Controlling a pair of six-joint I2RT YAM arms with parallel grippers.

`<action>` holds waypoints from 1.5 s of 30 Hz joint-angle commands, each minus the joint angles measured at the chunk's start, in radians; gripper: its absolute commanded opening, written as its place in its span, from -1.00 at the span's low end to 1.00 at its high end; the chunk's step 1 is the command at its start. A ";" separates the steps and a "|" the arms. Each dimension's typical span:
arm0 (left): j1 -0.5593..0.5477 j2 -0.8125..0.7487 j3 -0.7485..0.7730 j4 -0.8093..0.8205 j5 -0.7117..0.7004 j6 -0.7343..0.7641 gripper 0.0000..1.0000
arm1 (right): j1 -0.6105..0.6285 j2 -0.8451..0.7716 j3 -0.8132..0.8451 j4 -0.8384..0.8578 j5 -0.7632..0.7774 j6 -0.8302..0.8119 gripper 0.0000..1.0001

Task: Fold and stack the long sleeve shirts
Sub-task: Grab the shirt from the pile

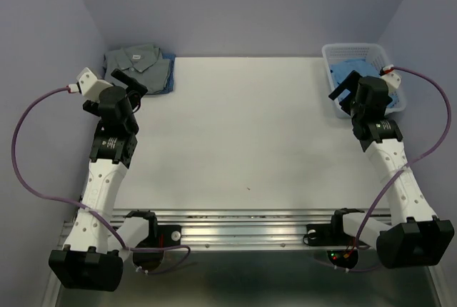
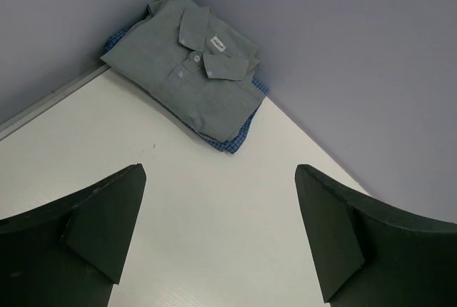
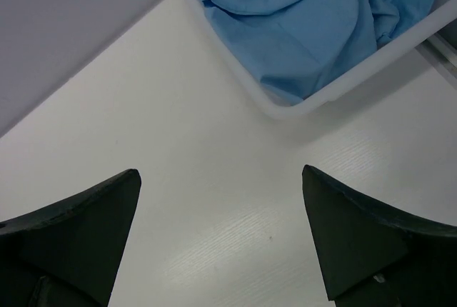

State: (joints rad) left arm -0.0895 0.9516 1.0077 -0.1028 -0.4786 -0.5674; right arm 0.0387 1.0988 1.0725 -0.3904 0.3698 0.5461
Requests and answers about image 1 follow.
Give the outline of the light blue long sleeve shirt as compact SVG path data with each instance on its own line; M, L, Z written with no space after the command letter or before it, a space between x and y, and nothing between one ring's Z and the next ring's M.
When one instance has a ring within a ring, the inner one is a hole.
M329 98L346 115L365 109L387 115L398 103L396 93L401 76L392 66L377 69L362 59L347 60L330 65L334 88Z

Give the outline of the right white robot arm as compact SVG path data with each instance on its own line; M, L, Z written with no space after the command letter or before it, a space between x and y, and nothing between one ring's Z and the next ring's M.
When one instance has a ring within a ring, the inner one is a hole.
M366 212L342 208L335 211L328 234L337 243L351 238L344 258L360 243L376 250L386 268L435 266L454 234L449 220L441 220L426 201L408 160L398 124L386 117L390 95L399 87L397 67L385 66L379 77L352 71L329 95L351 117L353 134L378 173L381 192Z

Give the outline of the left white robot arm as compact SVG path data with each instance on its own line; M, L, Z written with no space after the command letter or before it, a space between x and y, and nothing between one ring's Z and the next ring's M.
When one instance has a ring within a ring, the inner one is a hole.
M49 266L65 288L115 291L124 261L139 244L150 246L159 237L156 214L131 211L118 230L109 224L116 196L130 167L139 125L134 111L147 89L118 69L115 86L85 68L77 88L86 99L83 109L99 118L89 154L89 172L74 226Z

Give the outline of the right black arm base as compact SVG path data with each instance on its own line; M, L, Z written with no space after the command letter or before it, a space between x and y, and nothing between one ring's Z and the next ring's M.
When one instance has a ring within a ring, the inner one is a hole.
M309 246L337 247L351 245L353 237L330 223L310 223L306 225L303 242Z

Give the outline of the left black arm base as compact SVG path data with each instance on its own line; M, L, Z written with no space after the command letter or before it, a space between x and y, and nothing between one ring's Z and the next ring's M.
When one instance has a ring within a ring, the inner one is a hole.
M177 224L158 225L157 230L153 233L150 247L166 248L181 244L181 229Z

